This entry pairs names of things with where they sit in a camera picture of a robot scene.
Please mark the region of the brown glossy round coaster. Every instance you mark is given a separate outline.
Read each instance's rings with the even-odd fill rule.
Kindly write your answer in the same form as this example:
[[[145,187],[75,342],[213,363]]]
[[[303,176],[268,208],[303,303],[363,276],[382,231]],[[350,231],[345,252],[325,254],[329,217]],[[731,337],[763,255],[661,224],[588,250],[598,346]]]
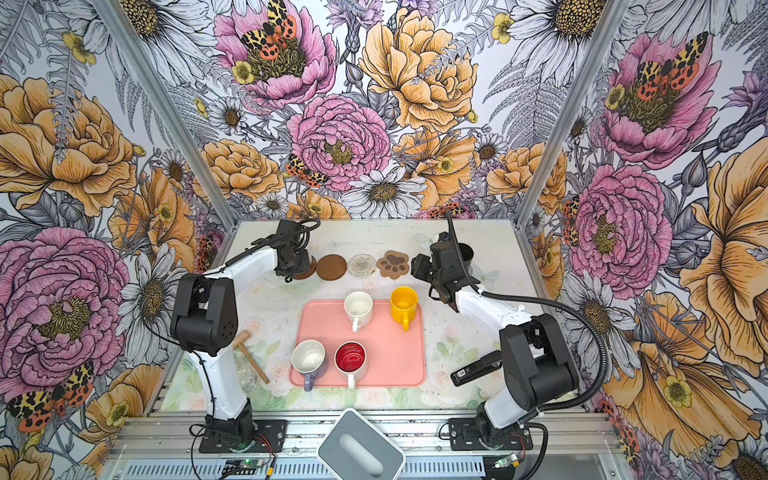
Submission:
[[[304,280],[304,279],[307,279],[307,278],[311,277],[315,273],[315,271],[316,271],[316,265],[317,265],[317,261],[316,261],[315,257],[312,256],[309,268],[306,271],[302,272],[302,273],[294,275],[293,279],[294,280]]]

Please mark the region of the black mug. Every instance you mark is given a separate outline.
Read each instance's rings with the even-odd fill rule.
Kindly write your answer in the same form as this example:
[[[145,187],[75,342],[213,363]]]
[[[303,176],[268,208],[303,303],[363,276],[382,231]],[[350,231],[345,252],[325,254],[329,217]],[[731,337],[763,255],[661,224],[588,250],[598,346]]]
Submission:
[[[474,250],[465,243],[459,244],[459,250],[463,264],[467,270],[471,269],[472,261],[474,259]]]

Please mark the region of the dark brown round coaster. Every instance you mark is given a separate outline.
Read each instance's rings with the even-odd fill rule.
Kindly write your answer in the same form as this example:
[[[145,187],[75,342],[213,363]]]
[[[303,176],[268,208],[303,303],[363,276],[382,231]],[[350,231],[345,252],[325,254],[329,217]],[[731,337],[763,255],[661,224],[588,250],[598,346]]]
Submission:
[[[316,263],[316,274],[325,281],[336,281],[347,271],[347,261],[338,254],[323,256]]]

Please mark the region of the paw shaped cork coaster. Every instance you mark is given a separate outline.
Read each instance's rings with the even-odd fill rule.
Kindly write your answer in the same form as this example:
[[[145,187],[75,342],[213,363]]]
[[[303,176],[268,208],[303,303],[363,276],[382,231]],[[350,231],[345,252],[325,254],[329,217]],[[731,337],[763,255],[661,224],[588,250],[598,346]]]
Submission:
[[[410,271],[409,256],[403,252],[388,250],[376,262],[382,277],[397,280]]]

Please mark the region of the yellow mug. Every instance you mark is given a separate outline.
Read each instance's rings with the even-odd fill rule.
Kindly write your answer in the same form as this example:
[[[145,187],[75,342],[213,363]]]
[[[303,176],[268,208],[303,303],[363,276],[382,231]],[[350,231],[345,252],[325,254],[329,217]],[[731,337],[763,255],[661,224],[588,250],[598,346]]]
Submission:
[[[410,329],[416,317],[418,300],[417,292],[407,286],[397,287],[390,296],[390,316],[403,331]]]

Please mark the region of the white patterned round coaster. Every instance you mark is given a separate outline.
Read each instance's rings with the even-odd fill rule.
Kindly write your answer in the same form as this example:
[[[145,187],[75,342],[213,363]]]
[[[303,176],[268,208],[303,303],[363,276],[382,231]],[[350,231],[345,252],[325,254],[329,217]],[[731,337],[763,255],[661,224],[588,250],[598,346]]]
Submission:
[[[357,254],[347,261],[347,269],[355,278],[368,278],[377,269],[377,259],[369,254]]]

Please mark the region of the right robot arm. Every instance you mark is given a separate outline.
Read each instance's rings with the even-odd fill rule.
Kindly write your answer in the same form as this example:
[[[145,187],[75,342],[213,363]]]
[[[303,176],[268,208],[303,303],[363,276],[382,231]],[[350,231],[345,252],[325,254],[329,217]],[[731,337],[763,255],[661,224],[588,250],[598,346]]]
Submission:
[[[499,349],[481,367],[465,367],[458,381],[490,372],[497,364],[504,385],[478,408],[465,438],[498,448],[535,418],[547,402],[578,386],[576,367],[557,321],[549,314],[531,315],[520,300],[505,302],[486,295],[471,277],[472,250],[443,232],[430,245],[428,255],[411,261],[414,278],[430,285],[429,296],[498,336]]]

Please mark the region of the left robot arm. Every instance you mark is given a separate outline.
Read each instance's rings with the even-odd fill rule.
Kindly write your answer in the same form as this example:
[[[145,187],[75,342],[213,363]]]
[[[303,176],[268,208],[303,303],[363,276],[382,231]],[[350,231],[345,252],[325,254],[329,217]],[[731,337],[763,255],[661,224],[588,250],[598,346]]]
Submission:
[[[208,402],[203,436],[214,444],[240,450],[257,438],[234,359],[237,296],[267,274],[289,283],[308,271],[310,232],[319,226],[318,220],[281,220],[275,233],[253,241],[222,266],[179,280],[170,335],[197,361]]]

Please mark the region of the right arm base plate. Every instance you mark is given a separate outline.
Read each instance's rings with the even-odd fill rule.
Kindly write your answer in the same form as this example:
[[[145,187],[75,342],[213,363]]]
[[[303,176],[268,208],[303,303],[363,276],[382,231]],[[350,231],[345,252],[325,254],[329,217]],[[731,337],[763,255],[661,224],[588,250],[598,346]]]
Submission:
[[[517,423],[498,429],[483,418],[450,418],[447,438],[453,451],[514,450],[533,448],[530,430]]]

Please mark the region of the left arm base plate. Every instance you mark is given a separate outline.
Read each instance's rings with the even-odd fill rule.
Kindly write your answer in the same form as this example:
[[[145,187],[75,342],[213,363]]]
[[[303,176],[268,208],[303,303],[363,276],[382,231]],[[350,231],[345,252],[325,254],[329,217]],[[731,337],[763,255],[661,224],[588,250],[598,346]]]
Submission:
[[[280,453],[286,438],[286,420],[252,422],[250,429],[236,421],[214,419],[205,427],[199,451],[204,454],[224,453]]]

